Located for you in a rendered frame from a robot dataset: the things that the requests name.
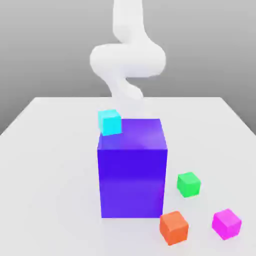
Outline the small orange cube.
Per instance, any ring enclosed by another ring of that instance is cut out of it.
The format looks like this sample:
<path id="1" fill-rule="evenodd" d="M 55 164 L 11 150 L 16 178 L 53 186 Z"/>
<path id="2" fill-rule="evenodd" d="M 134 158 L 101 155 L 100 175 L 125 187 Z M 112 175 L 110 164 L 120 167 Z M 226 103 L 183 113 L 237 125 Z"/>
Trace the small orange cube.
<path id="1" fill-rule="evenodd" d="M 189 224 L 179 211 L 160 216 L 159 231 L 169 246 L 188 238 Z"/>

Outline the small green cube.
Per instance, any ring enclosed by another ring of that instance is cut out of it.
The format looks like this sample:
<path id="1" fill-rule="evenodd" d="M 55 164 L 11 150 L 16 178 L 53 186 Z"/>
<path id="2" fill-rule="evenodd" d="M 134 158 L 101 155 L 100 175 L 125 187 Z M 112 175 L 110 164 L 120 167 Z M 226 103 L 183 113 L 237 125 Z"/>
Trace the small green cube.
<path id="1" fill-rule="evenodd" d="M 200 193 L 201 181 L 193 172 L 177 176 L 177 189 L 184 198 L 197 196 Z"/>

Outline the small magenta cube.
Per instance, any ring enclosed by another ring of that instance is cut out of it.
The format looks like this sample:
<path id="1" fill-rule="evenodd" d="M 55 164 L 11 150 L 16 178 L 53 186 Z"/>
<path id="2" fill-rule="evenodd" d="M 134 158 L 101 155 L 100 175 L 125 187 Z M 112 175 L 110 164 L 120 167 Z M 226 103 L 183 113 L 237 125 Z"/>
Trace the small magenta cube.
<path id="1" fill-rule="evenodd" d="M 242 220 L 229 208 L 213 215 L 211 227 L 221 237 L 228 240 L 240 233 Z"/>

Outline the large purple box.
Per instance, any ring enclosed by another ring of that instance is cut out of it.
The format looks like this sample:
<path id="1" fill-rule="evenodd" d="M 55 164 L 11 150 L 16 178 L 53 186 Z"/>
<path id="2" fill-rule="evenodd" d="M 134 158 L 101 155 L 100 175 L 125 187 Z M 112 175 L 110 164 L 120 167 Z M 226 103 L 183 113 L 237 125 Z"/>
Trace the large purple box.
<path id="1" fill-rule="evenodd" d="M 159 218 L 168 147 L 161 120 L 123 119 L 122 133 L 97 146 L 102 218 Z"/>

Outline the small cyan cube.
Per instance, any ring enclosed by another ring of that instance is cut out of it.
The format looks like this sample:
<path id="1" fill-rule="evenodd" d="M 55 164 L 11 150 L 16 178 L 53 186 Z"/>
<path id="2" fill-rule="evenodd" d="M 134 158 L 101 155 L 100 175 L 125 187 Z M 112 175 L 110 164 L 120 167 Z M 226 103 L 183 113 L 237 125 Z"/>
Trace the small cyan cube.
<path id="1" fill-rule="evenodd" d="M 122 118 L 116 109 L 98 111 L 98 127 L 102 136 L 122 133 Z"/>

